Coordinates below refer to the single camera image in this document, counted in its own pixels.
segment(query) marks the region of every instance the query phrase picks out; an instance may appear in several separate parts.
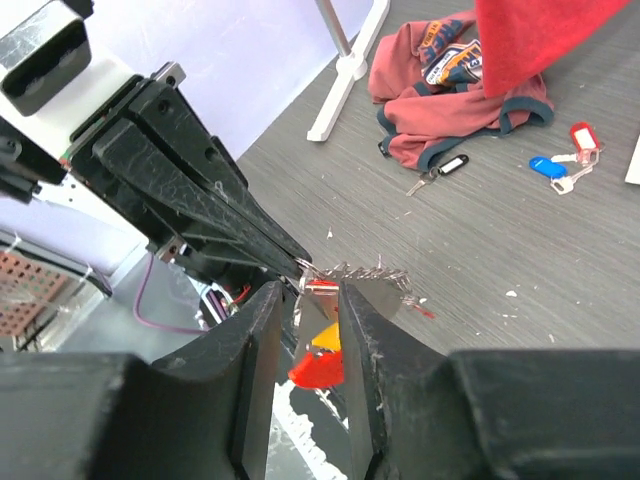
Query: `yellow object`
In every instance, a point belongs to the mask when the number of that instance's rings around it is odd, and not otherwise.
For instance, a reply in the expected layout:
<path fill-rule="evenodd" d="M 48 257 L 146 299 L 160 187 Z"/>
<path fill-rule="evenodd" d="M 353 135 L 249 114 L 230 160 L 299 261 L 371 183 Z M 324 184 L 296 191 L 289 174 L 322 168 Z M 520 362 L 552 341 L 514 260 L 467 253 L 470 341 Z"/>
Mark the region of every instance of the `yellow object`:
<path fill-rule="evenodd" d="M 316 338 L 311 340 L 311 345 L 339 352 L 342 347 L 340 346 L 340 329 L 338 328 L 338 322 L 323 330 Z"/>

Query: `white metal stand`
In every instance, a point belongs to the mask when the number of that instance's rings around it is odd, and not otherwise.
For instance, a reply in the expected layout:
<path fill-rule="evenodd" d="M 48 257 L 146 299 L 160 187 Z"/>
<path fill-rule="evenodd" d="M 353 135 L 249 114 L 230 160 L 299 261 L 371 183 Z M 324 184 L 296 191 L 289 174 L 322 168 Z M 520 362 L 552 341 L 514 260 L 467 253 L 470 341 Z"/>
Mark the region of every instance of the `white metal stand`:
<path fill-rule="evenodd" d="M 638 137 L 638 143 L 636 144 L 636 149 L 631 157 L 629 170 L 627 170 L 627 176 L 624 181 L 640 185 L 640 137 Z"/>
<path fill-rule="evenodd" d="M 336 62 L 338 77 L 333 87 L 331 87 L 311 130 L 307 132 L 307 140 L 324 142 L 329 138 L 329 134 L 342 111 L 344 103 L 347 101 L 354 83 L 367 73 L 366 58 L 389 13 L 391 0 L 373 0 L 371 10 L 360 29 L 353 48 L 349 46 L 331 0 L 316 0 L 316 3 L 339 53 L 338 61 Z"/>

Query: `small red object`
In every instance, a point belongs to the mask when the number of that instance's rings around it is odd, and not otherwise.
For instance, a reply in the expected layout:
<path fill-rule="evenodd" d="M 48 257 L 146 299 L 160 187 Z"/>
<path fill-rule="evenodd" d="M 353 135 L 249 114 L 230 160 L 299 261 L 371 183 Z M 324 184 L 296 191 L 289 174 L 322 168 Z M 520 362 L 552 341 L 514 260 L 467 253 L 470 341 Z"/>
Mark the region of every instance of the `small red object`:
<path fill-rule="evenodd" d="M 300 388 L 330 388 L 344 382 L 342 351 L 314 356 L 308 352 L 289 371 L 289 379 Z"/>
<path fill-rule="evenodd" d="M 578 122 L 569 130 L 573 143 L 578 152 L 583 150 L 600 150 L 600 141 L 591 125 L 587 122 Z"/>

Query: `blue key tag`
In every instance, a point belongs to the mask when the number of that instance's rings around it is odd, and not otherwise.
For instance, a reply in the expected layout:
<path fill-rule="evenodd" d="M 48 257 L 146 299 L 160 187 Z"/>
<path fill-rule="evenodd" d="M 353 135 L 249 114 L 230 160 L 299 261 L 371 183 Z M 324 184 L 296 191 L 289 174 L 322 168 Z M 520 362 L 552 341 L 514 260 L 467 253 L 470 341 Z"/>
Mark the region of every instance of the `blue key tag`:
<path fill-rule="evenodd" d="M 567 167 L 560 163 L 554 163 L 547 157 L 533 157 L 529 161 L 532 170 L 548 178 L 562 178 L 567 175 Z"/>

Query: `key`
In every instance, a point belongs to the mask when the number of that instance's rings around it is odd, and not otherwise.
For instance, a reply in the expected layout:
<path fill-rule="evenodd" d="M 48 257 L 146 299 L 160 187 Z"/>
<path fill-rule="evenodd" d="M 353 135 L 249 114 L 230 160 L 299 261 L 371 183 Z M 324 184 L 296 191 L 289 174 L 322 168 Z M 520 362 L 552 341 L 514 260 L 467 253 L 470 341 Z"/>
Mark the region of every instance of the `key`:
<path fill-rule="evenodd" d="M 420 190 L 425 185 L 429 185 L 434 182 L 437 177 L 431 175 L 431 172 L 424 172 L 420 175 L 420 180 L 416 183 L 411 190 L 407 192 L 407 197 L 413 196 L 418 190 Z"/>
<path fill-rule="evenodd" d="M 574 173 L 573 175 L 562 178 L 554 178 L 553 180 L 551 180 L 551 188 L 553 188 L 558 193 L 558 195 L 564 195 L 566 193 L 572 192 L 573 186 L 578 181 L 578 179 L 591 172 L 593 172 L 593 165 L 585 167 L 579 172 Z"/>

